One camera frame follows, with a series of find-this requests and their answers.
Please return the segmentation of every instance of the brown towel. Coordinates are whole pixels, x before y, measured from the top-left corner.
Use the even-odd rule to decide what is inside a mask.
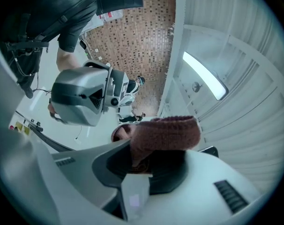
[[[200,141],[200,130],[193,116],[155,118],[138,125],[121,125],[112,133],[112,142],[131,138],[133,167],[155,150],[187,150]]]

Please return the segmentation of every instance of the black shoe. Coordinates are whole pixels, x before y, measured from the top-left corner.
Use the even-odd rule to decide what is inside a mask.
[[[25,92],[25,96],[27,96],[29,99],[33,98],[34,93],[33,90],[31,88],[27,89]]]

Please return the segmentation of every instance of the black knob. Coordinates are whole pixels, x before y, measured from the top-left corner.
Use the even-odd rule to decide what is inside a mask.
[[[111,104],[112,104],[113,106],[117,106],[117,105],[118,105],[118,99],[117,99],[117,98],[113,98],[113,99],[111,100]]]

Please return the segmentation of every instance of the person's hand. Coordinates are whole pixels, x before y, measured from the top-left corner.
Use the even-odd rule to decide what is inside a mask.
[[[51,103],[47,106],[47,108],[48,108],[50,113],[56,114],[56,111],[54,110],[54,107],[53,107],[53,105]]]

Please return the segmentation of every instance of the ceiling light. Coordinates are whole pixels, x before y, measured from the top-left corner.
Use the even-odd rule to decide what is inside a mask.
[[[228,93],[227,87],[222,84],[206,67],[187,52],[183,60],[203,79],[217,100],[221,100]]]

